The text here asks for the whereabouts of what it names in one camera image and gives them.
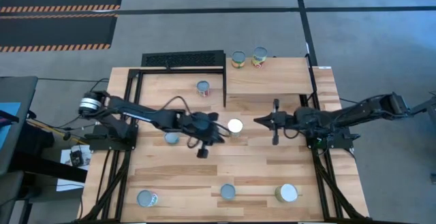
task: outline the can lid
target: can lid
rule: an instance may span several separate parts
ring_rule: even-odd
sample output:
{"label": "can lid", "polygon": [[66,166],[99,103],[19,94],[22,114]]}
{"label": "can lid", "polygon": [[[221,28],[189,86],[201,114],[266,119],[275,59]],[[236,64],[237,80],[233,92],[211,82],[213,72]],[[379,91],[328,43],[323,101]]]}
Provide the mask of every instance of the can lid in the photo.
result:
{"label": "can lid", "polygon": [[230,119],[227,126],[229,130],[233,133],[238,133],[243,130],[243,123],[237,118]]}
{"label": "can lid", "polygon": [[153,194],[149,190],[142,190],[136,197],[136,201],[142,207],[147,207],[153,200]]}
{"label": "can lid", "polygon": [[226,200],[232,200],[234,199],[234,196],[236,195],[236,189],[231,184],[224,184],[221,187],[221,196],[223,199]]}
{"label": "can lid", "polygon": [[264,47],[257,47],[254,49],[254,55],[257,57],[266,57],[268,51]]}
{"label": "can lid", "polygon": [[199,81],[199,83],[197,83],[197,89],[199,91],[207,91],[209,90],[209,83],[207,81]]}
{"label": "can lid", "polygon": [[298,197],[297,188],[291,184],[284,184],[280,189],[281,197],[287,202],[293,202]]}
{"label": "can lid", "polygon": [[235,51],[232,54],[233,61],[236,61],[238,63],[242,63],[245,61],[245,53],[242,51]]}
{"label": "can lid", "polygon": [[165,141],[169,144],[176,144],[178,142],[178,132],[165,133]]}

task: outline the black metal grate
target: black metal grate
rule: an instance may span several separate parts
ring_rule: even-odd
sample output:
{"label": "black metal grate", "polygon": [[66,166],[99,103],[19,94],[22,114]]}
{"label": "black metal grate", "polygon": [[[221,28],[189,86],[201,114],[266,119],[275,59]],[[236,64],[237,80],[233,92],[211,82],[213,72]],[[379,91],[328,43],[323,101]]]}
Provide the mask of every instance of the black metal grate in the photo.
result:
{"label": "black metal grate", "polygon": [[223,66],[224,51],[195,51],[143,54],[143,67],[213,67]]}

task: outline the table leg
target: table leg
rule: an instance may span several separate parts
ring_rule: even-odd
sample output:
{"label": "table leg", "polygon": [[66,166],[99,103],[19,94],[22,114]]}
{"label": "table leg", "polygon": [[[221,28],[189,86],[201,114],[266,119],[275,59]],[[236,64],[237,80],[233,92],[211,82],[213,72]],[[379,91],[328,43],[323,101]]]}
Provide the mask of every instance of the table leg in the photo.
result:
{"label": "table leg", "polygon": [[14,153],[10,170],[22,170],[76,182],[85,182],[87,178],[86,170],[21,152]]}

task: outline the orange and black stripe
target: orange and black stripe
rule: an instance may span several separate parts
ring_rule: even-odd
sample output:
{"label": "orange and black stripe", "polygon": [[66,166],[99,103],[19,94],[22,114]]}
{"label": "orange and black stripe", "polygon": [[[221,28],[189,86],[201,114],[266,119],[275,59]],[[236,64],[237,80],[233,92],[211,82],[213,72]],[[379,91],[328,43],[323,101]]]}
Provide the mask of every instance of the orange and black stripe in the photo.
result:
{"label": "orange and black stripe", "polygon": [[117,14],[77,14],[58,16],[0,16],[0,19],[42,19],[42,18],[75,18],[75,17],[118,17]]}
{"label": "orange and black stripe", "polygon": [[110,44],[67,44],[48,46],[0,46],[0,52],[39,52],[66,50],[107,50]]}
{"label": "orange and black stripe", "polygon": [[19,6],[0,7],[1,13],[15,12],[79,12],[93,10],[118,10],[119,5],[64,5],[64,6]]}

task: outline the tin can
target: tin can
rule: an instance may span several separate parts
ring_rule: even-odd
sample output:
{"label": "tin can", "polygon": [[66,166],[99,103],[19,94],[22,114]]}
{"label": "tin can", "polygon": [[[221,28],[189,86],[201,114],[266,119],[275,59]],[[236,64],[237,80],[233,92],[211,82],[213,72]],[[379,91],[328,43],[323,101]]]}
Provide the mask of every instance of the tin can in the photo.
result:
{"label": "tin can", "polygon": [[232,66],[235,68],[242,68],[245,65],[245,53],[242,51],[235,51],[232,54]]}
{"label": "tin can", "polygon": [[141,207],[151,207],[157,204],[157,194],[153,191],[142,190],[136,197],[136,201]]}
{"label": "tin can", "polygon": [[168,144],[177,144],[180,140],[180,133],[179,132],[167,132],[165,133],[165,141]]}
{"label": "tin can", "polygon": [[234,188],[234,185],[224,184],[221,187],[220,193],[221,193],[221,196],[223,197],[223,199],[233,200],[234,197],[236,196],[236,189]]}
{"label": "tin can", "polygon": [[253,58],[251,63],[255,68],[261,68],[266,60],[268,51],[264,47],[257,47],[254,49]]}
{"label": "tin can", "polygon": [[230,119],[227,124],[228,129],[230,130],[230,136],[233,138],[238,137],[240,132],[243,130],[243,122],[237,118]]}
{"label": "tin can", "polygon": [[197,83],[197,93],[201,97],[208,97],[209,96],[209,83],[207,81],[199,81]]}
{"label": "tin can", "polygon": [[298,197],[298,192],[297,188],[294,185],[284,184],[275,189],[274,195],[277,200],[286,203],[296,201]]}

